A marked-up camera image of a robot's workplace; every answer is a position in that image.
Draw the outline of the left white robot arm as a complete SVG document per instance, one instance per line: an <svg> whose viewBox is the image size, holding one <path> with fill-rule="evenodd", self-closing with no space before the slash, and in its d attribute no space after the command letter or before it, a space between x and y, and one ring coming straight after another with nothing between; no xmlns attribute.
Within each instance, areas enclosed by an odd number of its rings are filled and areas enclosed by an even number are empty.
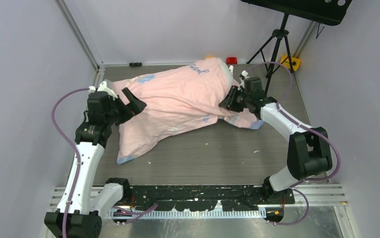
<svg viewBox="0 0 380 238"><path fill-rule="evenodd" d="M55 211L47 212L44 218L46 227L56 238L99 237L103 220L115 203L126 205L132 197L128 180L122 178L109 179L95 198L91 198L91 191L112 126L140 114L146 103L127 87L122 93L128 104L110 88L90 87L87 91L87 109L74 140L62 132L55 121L55 112L52 112L54 126L74 150L74 161L62 198Z"/></svg>

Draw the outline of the white pillow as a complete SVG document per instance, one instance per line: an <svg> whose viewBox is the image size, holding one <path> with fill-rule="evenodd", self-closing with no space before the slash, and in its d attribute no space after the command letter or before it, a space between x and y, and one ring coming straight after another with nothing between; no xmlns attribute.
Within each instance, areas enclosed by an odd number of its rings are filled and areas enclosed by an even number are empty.
<svg viewBox="0 0 380 238"><path fill-rule="evenodd" d="M225 75L225 78L229 87L232 86L234 77L230 74L228 70L229 66L221 58L216 58L216 59L218 60L219 65L221 66L221 69Z"/></svg>

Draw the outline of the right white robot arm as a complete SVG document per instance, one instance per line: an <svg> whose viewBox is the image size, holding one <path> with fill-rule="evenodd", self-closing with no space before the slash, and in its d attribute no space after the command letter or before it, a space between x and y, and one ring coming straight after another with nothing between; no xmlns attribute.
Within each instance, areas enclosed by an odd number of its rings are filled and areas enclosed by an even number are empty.
<svg viewBox="0 0 380 238"><path fill-rule="evenodd" d="M294 118L275 98L266 96L260 78L248 77L243 83L231 86L219 106L238 113L247 109L288 142L286 166L265 178L261 187L261 199L273 204L304 179L332 169L327 131Z"/></svg>

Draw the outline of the pink pillowcase with blue print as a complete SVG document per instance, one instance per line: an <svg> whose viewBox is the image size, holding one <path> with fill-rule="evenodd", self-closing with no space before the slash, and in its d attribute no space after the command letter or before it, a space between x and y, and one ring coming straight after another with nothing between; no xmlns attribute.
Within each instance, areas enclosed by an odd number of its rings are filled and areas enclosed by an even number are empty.
<svg viewBox="0 0 380 238"><path fill-rule="evenodd" d="M239 83L234 79L232 86ZM125 87L147 106L119 126L119 165L146 154L167 137L215 124L220 119L239 128L255 130L263 125L248 110L236 113L219 107L231 86L216 58L113 82L113 91L124 102Z"/></svg>

